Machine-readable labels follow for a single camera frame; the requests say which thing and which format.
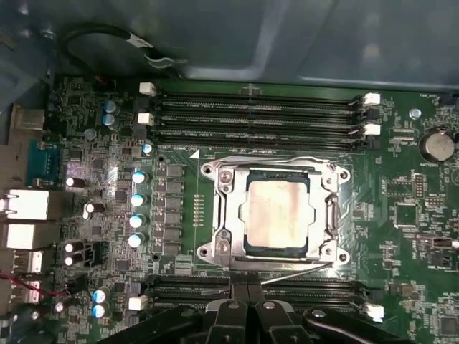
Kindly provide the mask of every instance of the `screw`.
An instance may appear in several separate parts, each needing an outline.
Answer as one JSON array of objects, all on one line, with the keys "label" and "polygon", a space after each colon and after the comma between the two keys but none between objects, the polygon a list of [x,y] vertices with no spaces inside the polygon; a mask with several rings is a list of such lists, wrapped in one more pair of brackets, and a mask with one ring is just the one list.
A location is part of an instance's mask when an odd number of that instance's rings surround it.
[{"label": "screw", "polygon": [[267,310],[273,310],[275,308],[275,303],[274,302],[265,302],[265,303],[263,303],[263,307],[266,308]]},{"label": "screw", "polygon": [[323,310],[313,310],[314,317],[325,317],[325,312]]},{"label": "screw", "polygon": [[182,312],[180,314],[180,316],[182,317],[191,317],[193,315],[193,311],[192,310],[185,310],[184,312]]},{"label": "screw", "polygon": [[42,34],[44,38],[49,39],[51,41],[54,41],[56,39],[56,34],[51,29],[43,29],[42,31],[40,31],[40,34]]},{"label": "screw", "polygon": [[217,249],[222,253],[226,253],[230,250],[230,243],[227,242],[226,240],[222,240],[221,242],[218,243]]},{"label": "screw", "polygon": [[232,173],[229,171],[220,172],[220,181],[222,183],[229,183],[230,181],[232,181]]},{"label": "screw", "polygon": [[414,108],[410,110],[409,114],[412,120],[419,120],[421,118],[422,111]]}]

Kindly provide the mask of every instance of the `chip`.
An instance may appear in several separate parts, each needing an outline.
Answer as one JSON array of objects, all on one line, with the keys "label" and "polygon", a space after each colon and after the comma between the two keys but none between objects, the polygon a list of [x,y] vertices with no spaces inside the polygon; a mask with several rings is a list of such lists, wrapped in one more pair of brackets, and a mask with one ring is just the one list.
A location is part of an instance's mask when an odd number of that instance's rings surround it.
[{"label": "chip", "polygon": [[81,97],[77,95],[71,95],[68,97],[67,104],[68,105],[79,105],[81,103]]},{"label": "chip", "polygon": [[95,170],[102,170],[103,169],[103,159],[94,159],[91,163]]},{"label": "chip", "polygon": [[442,335],[456,335],[458,333],[458,319],[456,317],[440,318],[440,333]]},{"label": "chip", "polygon": [[167,166],[167,176],[171,178],[178,178],[184,175],[183,166]]},{"label": "chip", "polygon": [[411,297],[413,293],[412,285],[401,285],[400,286],[400,295],[405,297]]},{"label": "chip", "polygon": [[395,224],[398,227],[413,227],[417,223],[417,208],[415,204],[397,204]]},{"label": "chip", "polygon": [[132,129],[131,127],[122,127],[120,129],[121,136],[132,136]]},{"label": "chip", "polygon": [[91,194],[93,195],[93,198],[102,197],[102,190],[93,190]]},{"label": "chip", "polygon": [[180,213],[171,213],[166,212],[164,214],[164,223],[165,224],[180,224],[181,223],[181,214]]},{"label": "chip", "polygon": [[181,198],[179,197],[166,197],[166,209],[180,209]]},{"label": "chip", "polygon": [[92,235],[101,236],[102,235],[102,227],[101,226],[93,226],[91,228],[91,234]]},{"label": "chip", "polygon": [[177,242],[180,240],[180,229],[177,228],[170,228],[164,231],[164,238],[165,242]]},{"label": "chip", "polygon": [[82,155],[81,150],[76,150],[76,149],[75,150],[71,150],[69,152],[69,159],[72,162],[79,163],[81,161],[81,155]]},{"label": "chip", "polygon": [[164,168],[160,168],[156,171],[156,175],[158,177],[166,177],[167,176],[167,170],[165,170]]},{"label": "chip", "polygon": [[125,191],[115,191],[115,201],[126,202],[128,194]]},{"label": "chip", "polygon": [[163,246],[164,254],[169,256],[176,256],[180,252],[179,244],[165,243]]},{"label": "chip", "polygon": [[78,315],[69,315],[69,323],[78,323]]},{"label": "chip", "polygon": [[124,292],[124,283],[123,282],[113,283],[113,291],[114,292]]},{"label": "chip", "polygon": [[183,191],[183,183],[178,181],[169,181],[166,183],[166,193],[180,194]]},{"label": "chip", "polygon": [[123,312],[119,310],[114,310],[112,312],[112,320],[113,321],[123,321]]},{"label": "chip", "polygon": [[116,262],[116,268],[119,271],[128,271],[130,267],[130,263],[128,260],[118,260]]}]

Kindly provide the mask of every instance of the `electrolytic capacitor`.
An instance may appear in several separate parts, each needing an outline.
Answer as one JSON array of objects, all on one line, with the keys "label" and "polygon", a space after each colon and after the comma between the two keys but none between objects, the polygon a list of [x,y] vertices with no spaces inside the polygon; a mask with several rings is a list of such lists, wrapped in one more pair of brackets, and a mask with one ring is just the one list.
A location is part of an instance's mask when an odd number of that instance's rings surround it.
[{"label": "electrolytic capacitor", "polygon": [[68,307],[77,303],[77,300],[73,296],[66,297],[65,299],[56,302],[54,311],[56,313],[64,312]]},{"label": "electrolytic capacitor", "polygon": [[110,305],[106,302],[100,303],[98,305],[95,305],[93,307],[93,310],[91,311],[91,314],[93,317],[100,319],[104,317],[110,309]]},{"label": "electrolytic capacitor", "polygon": [[103,203],[87,203],[86,204],[86,211],[88,213],[102,213],[105,210],[105,206]]},{"label": "electrolytic capacitor", "polygon": [[143,214],[132,215],[129,219],[129,225],[132,228],[139,228],[146,223],[146,217]]},{"label": "electrolytic capacitor", "polygon": [[78,253],[72,254],[71,256],[66,257],[64,263],[68,267],[71,267],[72,265],[81,263],[84,260],[85,260],[85,256],[83,255],[83,253],[78,252]]},{"label": "electrolytic capacitor", "polygon": [[110,130],[116,130],[120,124],[118,119],[111,113],[107,113],[102,117],[102,123]]},{"label": "electrolytic capacitor", "polygon": [[131,204],[133,206],[142,206],[147,202],[148,198],[142,193],[136,193],[131,197]]},{"label": "electrolytic capacitor", "polygon": [[143,233],[134,233],[129,236],[128,245],[133,249],[138,248],[145,242],[145,234]]},{"label": "electrolytic capacitor", "polygon": [[95,129],[89,128],[86,129],[84,132],[84,136],[86,140],[94,140],[98,135],[98,132]]},{"label": "electrolytic capacitor", "polygon": [[112,100],[107,100],[103,103],[103,110],[105,113],[110,113],[111,115],[117,115],[120,112],[120,108]]},{"label": "electrolytic capacitor", "polygon": [[65,251],[67,253],[82,251],[85,248],[85,243],[82,241],[69,242],[65,245]]},{"label": "electrolytic capacitor", "polygon": [[144,145],[142,145],[142,152],[146,156],[149,156],[152,151],[153,151],[153,146],[151,144],[145,143]]},{"label": "electrolytic capacitor", "polygon": [[93,293],[93,302],[102,303],[110,297],[110,289],[108,287],[101,287]]},{"label": "electrolytic capacitor", "polygon": [[84,188],[86,183],[84,179],[69,177],[65,180],[65,185],[70,186],[72,188]]},{"label": "electrolytic capacitor", "polygon": [[148,180],[148,174],[142,171],[137,171],[132,175],[132,181],[134,184],[142,184]]}]

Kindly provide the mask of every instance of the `black cable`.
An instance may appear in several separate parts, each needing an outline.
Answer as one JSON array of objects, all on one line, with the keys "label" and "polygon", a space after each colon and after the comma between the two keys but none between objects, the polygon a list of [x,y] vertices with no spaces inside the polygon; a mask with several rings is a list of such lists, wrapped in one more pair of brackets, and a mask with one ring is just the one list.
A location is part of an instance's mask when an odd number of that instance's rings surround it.
[{"label": "black cable", "polygon": [[[69,43],[72,40],[86,34],[108,34],[110,36],[118,37],[128,41],[131,38],[131,33],[113,25],[84,23],[70,27],[58,36],[57,47],[60,53],[69,60],[70,64],[82,70],[85,74],[93,75],[95,79],[102,82],[103,78],[98,75],[90,65],[81,60],[79,57],[76,57],[69,50]],[[140,47],[139,49],[142,50],[143,55],[149,59],[162,59],[166,57],[154,47]],[[176,70],[174,70],[172,73],[169,70],[168,73],[170,76],[176,75],[180,77],[180,74]]]}]

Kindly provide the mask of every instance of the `capacitor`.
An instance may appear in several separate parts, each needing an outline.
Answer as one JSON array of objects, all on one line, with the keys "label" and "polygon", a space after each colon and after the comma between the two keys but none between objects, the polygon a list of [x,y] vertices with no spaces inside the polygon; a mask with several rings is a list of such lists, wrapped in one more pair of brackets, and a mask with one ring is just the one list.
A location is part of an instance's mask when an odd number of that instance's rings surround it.
[{"label": "capacitor", "polygon": [[56,302],[54,306],[54,311],[56,313],[62,313],[68,307],[70,307],[71,305],[75,305],[76,303],[77,303],[77,300],[73,296],[66,297],[63,300]]},{"label": "capacitor", "polygon": [[110,289],[108,287],[101,287],[93,293],[93,302],[102,303],[110,297]]},{"label": "capacitor", "polygon": [[95,129],[89,128],[85,130],[84,135],[86,140],[94,140],[97,137],[98,132],[95,131]]},{"label": "capacitor", "polygon": [[105,113],[110,113],[111,115],[117,115],[120,112],[120,108],[112,100],[107,100],[103,103],[103,110]]},{"label": "capacitor", "polygon": [[116,130],[120,124],[118,119],[111,113],[107,113],[102,117],[102,123],[103,125],[106,125],[110,130]]},{"label": "capacitor", "polygon": [[142,152],[146,156],[149,156],[152,151],[153,151],[153,146],[151,144],[145,143],[145,144],[142,145]]},{"label": "capacitor", "polygon": [[65,251],[67,253],[78,252],[85,248],[85,243],[82,241],[78,242],[69,242],[65,245]]},{"label": "capacitor", "polygon": [[147,202],[148,198],[142,193],[136,193],[131,197],[131,204],[133,206],[142,206]]},{"label": "capacitor", "polygon": [[83,253],[78,252],[78,253],[72,254],[71,256],[66,257],[65,265],[67,265],[68,267],[71,267],[72,265],[81,263],[84,260],[85,260],[85,256],[83,255]]},{"label": "capacitor", "polygon": [[87,203],[86,204],[86,211],[88,213],[102,213],[105,210],[105,206],[103,203]]},{"label": "capacitor", "polygon": [[146,217],[143,214],[132,215],[129,219],[129,225],[132,228],[139,228],[146,223]]},{"label": "capacitor", "polygon": [[104,317],[105,314],[108,313],[109,309],[110,309],[110,306],[108,305],[108,303],[103,302],[98,305],[95,305],[93,307],[93,310],[91,311],[91,314],[93,315],[93,317],[100,319]]},{"label": "capacitor", "polygon": [[65,180],[65,185],[70,186],[72,188],[84,188],[86,182],[84,179],[69,177]]},{"label": "capacitor", "polygon": [[132,181],[134,184],[142,184],[148,180],[148,174],[142,171],[137,171],[132,175]]},{"label": "capacitor", "polygon": [[421,137],[419,149],[425,160],[442,163],[453,157],[455,143],[449,132],[433,128]]},{"label": "capacitor", "polygon": [[129,236],[128,245],[133,249],[141,246],[145,242],[145,234],[143,233],[134,233]]}]

